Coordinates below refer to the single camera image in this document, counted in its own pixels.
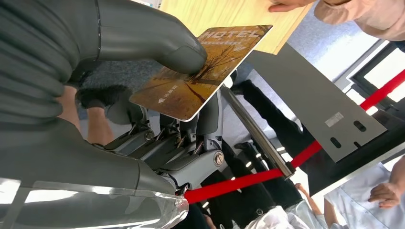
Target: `red rope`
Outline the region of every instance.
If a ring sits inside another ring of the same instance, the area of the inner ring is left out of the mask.
[[[364,110],[368,110],[370,107],[376,105],[383,100],[389,93],[391,93],[396,87],[405,82],[405,70],[399,73],[396,77],[391,79],[382,88],[378,89],[369,98],[367,98],[360,106]],[[306,160],[312,157],[315,153],[320,151],[322,147],[315,141],[304,149],[299,155],[297,155],[292,161],[294,167],[302,165]],[[238,190],[250,185],[262,183],[264,181],[274,179],[282,176],[279,169],[271,169],[266,172],[260,172],[256,174],[250,174],[244,177],[239,177],[235,180],[227,180],[219,182],[213,185],[208,185],[202,188],[189,190],[186,192],[185,197],[189,204],[197,203],[205,199],[217,197],[228,192]]]

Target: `label sticker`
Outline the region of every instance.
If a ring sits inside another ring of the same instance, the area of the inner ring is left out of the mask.
[[[338,112],[336,113],[334,116],[330,117],[330,119],[326,120],[326,125],[328,125],[328,127],[332,127],[333,125],[335,125],[338,121],[340,121],[343,117],[343,115]]]

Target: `black pants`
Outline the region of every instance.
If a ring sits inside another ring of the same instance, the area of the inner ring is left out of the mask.
[[[232,148],[225,141],[222,144],[222,151],[226,163],[235,177],[252,174],[245,164],[235,157]],[[204,187],[225,180],[228,179],[221,172],[215,171],[201,185]],[[226,229],[233,228],[232,220],[240,228],[244,228],[259,215],[277,205],[263,184],[242,188],[241,192],[233,191],[211,198],[208,202],[214,224],[217,228],[222,224]]]
[[[254,149],[254,146],[251,143],[244,143],[243,145],[243,152],[249,161],[252,162],[256,171],[266,171],[265,166],[256,158],[257,151]],[[263,160],[267,163],[269,169],[276,168],[267,157],[263,156]],[[290,179],[284,180],[284,178],[279,177],[265,181],[262,184],[274,200],[275,205],[280,205],[283,209],[287,209],[302,200],[301,194]]]
[[[252,84],[245,81],[243,84],[244,99],[248,101],[264,118],[269,126],[275,131],[278,140],[292,158],[297,156],[303,149],[308,147],[315,138],[303,126],[301,132],[299,126],[289,120],[284,114],[266,97],[263,92]],[[306,172],[307,163],[300,168]]]

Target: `clear plastic cover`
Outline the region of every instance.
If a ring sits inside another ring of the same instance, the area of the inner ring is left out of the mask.
[[[15,215],[7,228],[169,229],[189,210],[183,197],[143,190],[36,182],[34,188],[19,187],[18,192],[25,195],[18,194],[12,206],[11,189],[0,195],[0,222],[3,213]],[[10,207],[21,209],[7,213]]]

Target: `finger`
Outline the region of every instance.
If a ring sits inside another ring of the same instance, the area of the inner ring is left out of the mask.
[[[394,193],[390,190],[377,190],[377,191],[371,192],[370,196],[377,196],[377,195],[383,195],[383,194],[393,195]]]
[[[399,204],[398,200],[395,199],[388,199],[380,203],[380,208],[392,208]]]
[[[279,4],[279,5],[274,5],[274,6],[270,6],[268,8],[269,12],[288,12],[291,11],[295,8],[299,7],[298,4],[293,4],[293,5],[284,5],[284,4]]]
[[[384,189],[385,189],[385,185],[380,184],[380,185],[375,186],[373,189],[371,189],[370,192],[380,191],[380,190],[384,190]]]
[[[392,198],[392,197],[386,198],[386,197],[381,197],[381,196],[371,196],[371,197],[368,199],[368,202],[386,201],[386,200],[388,200],[388,199],[395,199],[395,198]]]
[[[397,199],[394,193],[382,193],[378,195],[371,195],[370,198],[379,198],[379,199]]]

